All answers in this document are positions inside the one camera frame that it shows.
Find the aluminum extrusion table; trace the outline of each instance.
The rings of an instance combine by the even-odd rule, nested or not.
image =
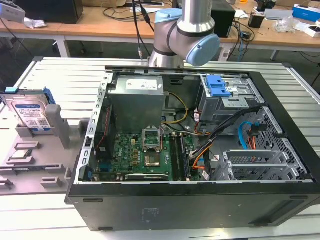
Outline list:
[[[67,118],[70,125],[77,125],[80,120],[90,119],[106,65],[146,64],[132,59],[45,57],[32,62],[15,86],[21,89],[46,86],[61,106],[62,117]],[[293,68],[279,63],[250,62],[210,62],[203,68],[260,72],[320,156],[320,97]],[[0,104],[0,162],[17,135],[14,123],[12,114]],[[306,209],[278,227],[91,232],[74,206],[64,203],[64,198],[64,194],[0,196],[0,237],[65,239],[81,236],[96,240],[320,238],[320,205]]]

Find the robotic arm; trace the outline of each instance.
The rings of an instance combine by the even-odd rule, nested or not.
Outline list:
[[[212,0],[183,0],[182,10],[158,11],[149,67],[183,68],[184,60],[195,67],[208,63],[220,46],[211,10]]]

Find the table leg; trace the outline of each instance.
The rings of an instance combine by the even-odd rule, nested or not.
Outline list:
[[[277,57],[277,55],[278,55],[279,52],[280,52],[279,50],[274,50],[273,53],[272,53],[272,55],[271,55],[271,57],[270,57],[270,60],[271,60],[271,61],[276,60],[276,57]]]
[[[70,52],[68,48],[68,43],[65,39],[57,39],[56,43],[58,44],[59,52],[62,58],[70,58]]]
[[[223,44],[219,56],[219,62],[226,62],[232,49],[232,44]]]
[[[4,44],[5,44],[5,46],[6,46],[6,48],[7,49],[13,49],[14,48],[14,46],[12,45],[12,43],[11,43],[11,38],[9,38],[9,37],[3,37],[3,38],[1,38],[2,39],[2,42],[4,42]]]
[[[100,42],[100,54],[103,54],[104,53],[104,42]]]

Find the floor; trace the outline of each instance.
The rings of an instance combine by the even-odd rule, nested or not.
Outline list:
[[[53,41],[51,40],[34,40],[25,39],[23,44],[32,52],[34,56],[42,57],[59,57],[58,52],[54,52],[52,48]],[[82,45],[78,41],[69,41],[68,46],[70,54],[74,58],[117,58],[117,59],[137,59],[138,51],[135,43],[103,43],[104,52],[101,51],[101,44],[98,42],[84,42],[86,49],[85,53],[81,53]],[[152,52],[153,46],[147,44],[149,52]],[[320,72],[320,68],[316,63],[320,63],[320,57],[307,57],[312,63],[301,56],[299,52],[281,51],[275,61],[270,60],[271,50],[255,50],[251,49],[244,56],[242,62],[254,63],[289,63],[294,69],[308,82],[313,80]],[[316,56],[316,53],[308,52],[307,54]],[[218,60],[219,54],[215,56],[214,61]],[[231,56],[229,61],[236,62],[236,56]],[[11,87],[22,75],[26,67],[32,61],[32,57],[28,52],[20,46],[19,42],[14,43],[13,49],[0,48],[0,91],[5,87]],[[314,89],[320,92],[320,78],[314,85]]]

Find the light blue joint cap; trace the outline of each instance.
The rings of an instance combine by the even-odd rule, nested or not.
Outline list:
[[[219,37],[216,34],[210,34],[194,45],[185,61],[195,67],[205,65],[217,54],[219,47]]]
[[[161,9],[156,12],[154,23],[158,24],[158,23],[178,20],[181,16],[182,16],[182,9],[179,9],[179,8]]]

